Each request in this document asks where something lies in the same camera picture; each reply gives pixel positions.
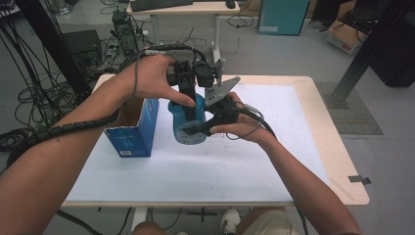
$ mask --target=forearm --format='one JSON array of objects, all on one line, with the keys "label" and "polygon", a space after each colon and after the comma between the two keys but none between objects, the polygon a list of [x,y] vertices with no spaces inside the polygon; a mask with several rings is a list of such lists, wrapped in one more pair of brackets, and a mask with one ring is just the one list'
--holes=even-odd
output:
[{"label": "forearm", "polygon": [[[110,79],[56,125],[110,116],[128,97],[124,90],[119,80]],[[103,129],[42,142],[11,165],[0,178],[0,231],[41,233],[68,195]]]},{"label": "forearm", "polygon": [[296,205],[320,234],[360,233],[338,196],[278,140],[265,134],[258,143],[268,154]]}]

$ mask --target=table leg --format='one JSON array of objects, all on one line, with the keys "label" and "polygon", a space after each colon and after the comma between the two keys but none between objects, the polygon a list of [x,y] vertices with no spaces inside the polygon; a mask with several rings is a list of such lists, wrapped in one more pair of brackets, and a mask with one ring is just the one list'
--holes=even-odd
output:
[{"label": "table leg", "polygon": [[135,208],[134,216],[132,217],[131,231],[134,230],[137,224],[146,221],[147,211],[147,208]]},{"label": "table leg", "polygon": [[216,63],[220,59],[219,52],[219,15],[214,16],[214,41],[212,42],[213,50],[213,63]]},{"label": "table leg", "polygon": [[160,45],[159,23],[157,22],[157,16],[156,15],[150,15],[150,17],[152,19],[153,35],[155,37],[156,45]]}]

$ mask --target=cardboard box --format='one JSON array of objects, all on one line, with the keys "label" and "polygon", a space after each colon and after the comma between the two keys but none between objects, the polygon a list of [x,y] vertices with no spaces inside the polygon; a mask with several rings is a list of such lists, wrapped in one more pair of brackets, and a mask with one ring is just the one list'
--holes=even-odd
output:
[{"label": "cardboard box", "polygon": [[158,99],[130,99],[120,108],[119,120],[105,133],[122,158],[150,157],[152,155]]},{"label": "cardboard box", "polygon": [[367,34],[341,22],[345,14],[354,8],[356,1],[342,4],[339,8],[337,20],[329,27],[327,41],[349,54],[356,53],[367,38]]}]

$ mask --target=shoe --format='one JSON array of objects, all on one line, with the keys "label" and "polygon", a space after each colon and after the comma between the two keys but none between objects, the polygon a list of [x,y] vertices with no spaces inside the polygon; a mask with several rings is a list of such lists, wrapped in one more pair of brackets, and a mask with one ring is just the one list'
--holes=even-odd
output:
[{"label": "shoe", "polygon": [[228,209],[220,222],[220,231],[223,235],[236,233],[236,226],[241,222],[239,213],[235,209]]}]

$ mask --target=blue box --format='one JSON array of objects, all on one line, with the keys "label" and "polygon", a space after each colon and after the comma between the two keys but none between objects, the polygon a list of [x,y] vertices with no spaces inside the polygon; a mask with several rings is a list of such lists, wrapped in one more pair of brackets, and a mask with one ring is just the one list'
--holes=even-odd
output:
[{"label": "blue box", "polygon": [[155,136],[158,99],[145,99],[136,126],[119,126],[105,129],[105,133],[122,158],[150,157]]},{"label": "blue box", "polygon": [[259,34],[300,35],[309,0],[262,0]]}]

